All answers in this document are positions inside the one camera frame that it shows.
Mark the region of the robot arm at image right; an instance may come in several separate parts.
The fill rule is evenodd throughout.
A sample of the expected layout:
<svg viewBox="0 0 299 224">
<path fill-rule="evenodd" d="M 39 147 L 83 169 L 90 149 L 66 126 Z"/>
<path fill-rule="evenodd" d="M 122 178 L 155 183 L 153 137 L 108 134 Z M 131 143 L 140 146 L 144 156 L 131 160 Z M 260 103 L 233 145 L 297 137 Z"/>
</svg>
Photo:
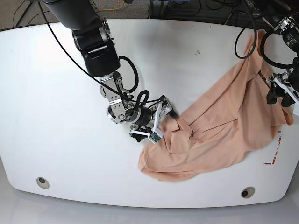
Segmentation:
<svg viewBox="0 0 299 224">
<path fill-rule="evenodd" d="M 273 105 L 281 98 L 281 105 L 289 107 L 299 102 L 299 2 L 296 0 L 247 0 L 247 5 L 254 8 L 259 16 L 271 26 L 260 42 L 261 57 L 269 65 L 284 69 L 284 73 L 273 74 L 268 78 L 270 89 L 267 103 Z M 296 53 L 291 64 L 272 61 L 265 54 L 264 46 L 270 35 L 279 32 L 284 43 Z"/>
</svg>

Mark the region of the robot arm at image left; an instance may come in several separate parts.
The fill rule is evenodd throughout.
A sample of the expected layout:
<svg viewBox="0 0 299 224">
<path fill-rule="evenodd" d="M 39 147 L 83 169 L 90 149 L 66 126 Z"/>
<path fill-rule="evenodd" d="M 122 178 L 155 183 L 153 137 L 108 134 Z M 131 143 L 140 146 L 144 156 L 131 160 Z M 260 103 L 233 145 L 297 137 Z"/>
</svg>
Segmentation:
<svg viewBox="0 0 299 224">
<path fill-rule="evenodd" d="M 95 12 L 89 0 L 45 0 L 43 3 L 55 17 L 72 31 L 72 37 L 81 53 L 86 69 L 84 72 L 100 84 L 101 95 L 109 101 L 108 117 L 115 124 L 129 123 L 129 135 L 137 142 L 149 139 L 156 144 L 163 137 L 159 129 L 161 115 L 176 118 L 166 96 L 149 100 L 148 90 L 141 91 L 137 98 L 132 93 L 137 89 L 139 76 L 133 62 L 116 53 L 106 19 Z M 121 60 L 128 62 L 133 70 L 135 83 L 129 90 L 123 86 L 117 71 Z"/>
</svg>

